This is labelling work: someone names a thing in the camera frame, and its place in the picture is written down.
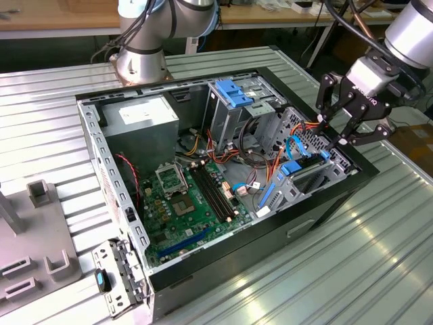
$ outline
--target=white table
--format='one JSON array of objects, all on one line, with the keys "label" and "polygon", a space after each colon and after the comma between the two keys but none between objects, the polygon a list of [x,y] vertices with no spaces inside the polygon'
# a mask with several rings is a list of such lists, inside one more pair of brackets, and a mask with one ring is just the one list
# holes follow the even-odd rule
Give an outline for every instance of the white table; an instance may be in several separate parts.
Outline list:
[{"label": "white table", "polygon": [[[306,103],[317,95],[316,81],[268,47],[173,56],[167,64],[175,78],[267,66]],[[1,189],[17,192],[40,178],[56,184],[84,273],[3,316],[1,325],[132,324],[139,317],[140,308],[111,321],[89,253],[118,230],[89,161],[74,94],[113,87],[120,83],[109,64],[0,74]],[[386,142],[359,150],[381,174],[329,222],[157,324],[430,324],[432,180]]]}]

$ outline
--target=motherboard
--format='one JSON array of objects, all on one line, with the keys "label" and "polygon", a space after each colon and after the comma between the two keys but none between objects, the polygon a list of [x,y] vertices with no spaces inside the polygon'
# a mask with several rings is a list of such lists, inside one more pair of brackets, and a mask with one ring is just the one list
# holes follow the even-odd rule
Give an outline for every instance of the motherboard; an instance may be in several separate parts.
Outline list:
[{"label": "motherboard", "polygon": [[[145,255],[153,267],[202,246],[251,221],[244,205],[223,188],[227,181],[214,162],[156,173],[140,183],[144,195],[143,225],[150,237]],[[169,186],[186,190],[167,193]]]}]

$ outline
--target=blue latch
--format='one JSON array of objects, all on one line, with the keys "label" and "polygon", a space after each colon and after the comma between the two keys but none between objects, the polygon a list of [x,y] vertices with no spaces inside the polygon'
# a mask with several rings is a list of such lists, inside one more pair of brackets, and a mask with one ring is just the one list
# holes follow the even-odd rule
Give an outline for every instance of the blue latch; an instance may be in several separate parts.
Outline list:
[{"label": "blue latch", "polygon": [[323,159],[328,160],[331,158],[331,154],[326,150],[320,150],[320,155],[323,157]]},{"label": "blue latch", "polygon": [[234,108],[250,105],[254,102],[253,99],[247,97],[241,90],[241,87],[235,85],[232,80],[216,81],[215,86]]},{"label": "blue latch", "polygon": [[281,166],[281,171],[286,176],[293,174],[294,172],[299,171],[301,169],[302,167],[295,160],[289,161]]}]

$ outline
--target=table leg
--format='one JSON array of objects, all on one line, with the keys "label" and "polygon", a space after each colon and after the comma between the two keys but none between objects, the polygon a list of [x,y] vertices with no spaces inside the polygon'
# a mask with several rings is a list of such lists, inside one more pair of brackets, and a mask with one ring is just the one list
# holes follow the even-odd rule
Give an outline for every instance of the table leg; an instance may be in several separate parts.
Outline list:
[{"label": "table leg", "polygon": [[319,53],[320,49],[322,48],[323,43],[327,39],[327,36],[331,32],[331,30],[332,30],[332,26],[326,26],[325,30],[322,33],[322,36],[320,36],[320,39],[319,39],[318,44],[316,45],[316,48],[314,48],[314,52],[311,55],[311,58],[310,58],[308,64],[306,65],[307,68],[310,68],[313,65],[313,62],[316,59],[317,54]]},{"label": "table leg", "polygon": [[197,53],[198,37],[187,37],[187,46],[185,48],[185,54]]}]

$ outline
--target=metal bracket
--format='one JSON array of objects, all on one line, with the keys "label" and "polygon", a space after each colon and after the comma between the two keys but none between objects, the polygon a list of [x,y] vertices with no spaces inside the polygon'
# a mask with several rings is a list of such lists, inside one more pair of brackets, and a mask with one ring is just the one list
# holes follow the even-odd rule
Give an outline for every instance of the metal bracket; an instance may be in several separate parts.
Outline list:
[{"label": "metal bracket", "polygon": [[131,245],[123,240],[108,240],[92,251],[99,269],[104,269],[110,279],[111,290],[104,294],[108,311],[117,318],[134,305],[150,304],[150,287],[139,260]]}]

